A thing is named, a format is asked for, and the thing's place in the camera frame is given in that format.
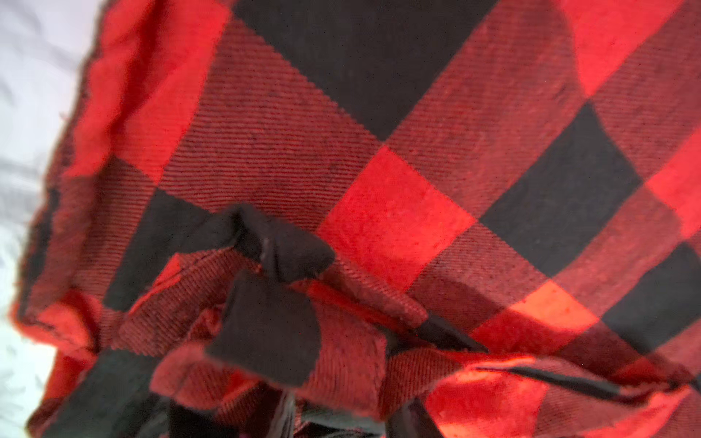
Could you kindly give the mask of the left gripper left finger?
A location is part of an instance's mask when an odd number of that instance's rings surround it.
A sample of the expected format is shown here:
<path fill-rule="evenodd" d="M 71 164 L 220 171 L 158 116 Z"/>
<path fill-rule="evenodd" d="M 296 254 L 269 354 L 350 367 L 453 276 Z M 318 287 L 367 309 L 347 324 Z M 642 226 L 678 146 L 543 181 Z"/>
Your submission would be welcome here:
<path fill-rule="evenodd" d="M 169 436 L 171 438 L 215 438 L 219 436 L 218 426 L 198 412 L 191 411 L 177 403 L 168 409 Z"/>

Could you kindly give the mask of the red black plaid shirt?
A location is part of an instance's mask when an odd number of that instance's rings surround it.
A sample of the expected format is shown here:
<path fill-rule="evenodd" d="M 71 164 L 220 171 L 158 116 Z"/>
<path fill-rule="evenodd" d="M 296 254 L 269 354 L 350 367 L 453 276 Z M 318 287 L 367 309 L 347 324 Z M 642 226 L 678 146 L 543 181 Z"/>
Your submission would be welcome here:
<path fill-rule="evenodd" d="M 697 1 L 111 1 L 33 437 L 700 434 Z"/>

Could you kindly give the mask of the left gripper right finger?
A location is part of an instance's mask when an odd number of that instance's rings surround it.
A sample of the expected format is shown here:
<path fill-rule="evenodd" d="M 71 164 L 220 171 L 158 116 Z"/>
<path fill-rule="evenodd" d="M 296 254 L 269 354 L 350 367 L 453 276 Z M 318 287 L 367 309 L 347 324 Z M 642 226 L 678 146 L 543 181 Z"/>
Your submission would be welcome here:
<path fill-rule="evenodd" d="M 385 423 L 387 438 L 444 438 L 419 399 L 413 399 Z"/>

